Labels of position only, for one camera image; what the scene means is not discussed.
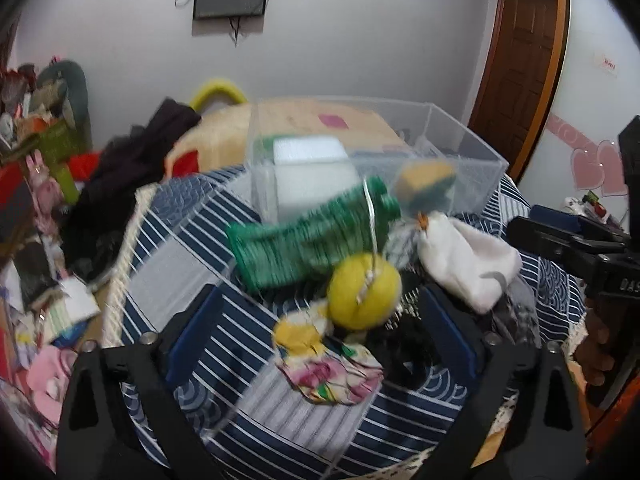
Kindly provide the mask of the right hand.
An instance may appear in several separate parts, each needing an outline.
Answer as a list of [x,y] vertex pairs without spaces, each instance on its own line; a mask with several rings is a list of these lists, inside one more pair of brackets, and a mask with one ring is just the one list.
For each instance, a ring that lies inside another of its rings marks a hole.
[[582,340],[574,352],[574,360],[582,368],[582,374],[588,385],[602,386],[605,373],[613,369],[614,359],[604,351],[604,346],[610,339],[610,330],[594,312],[592,307],[587,309],[585,316],[587,336]]

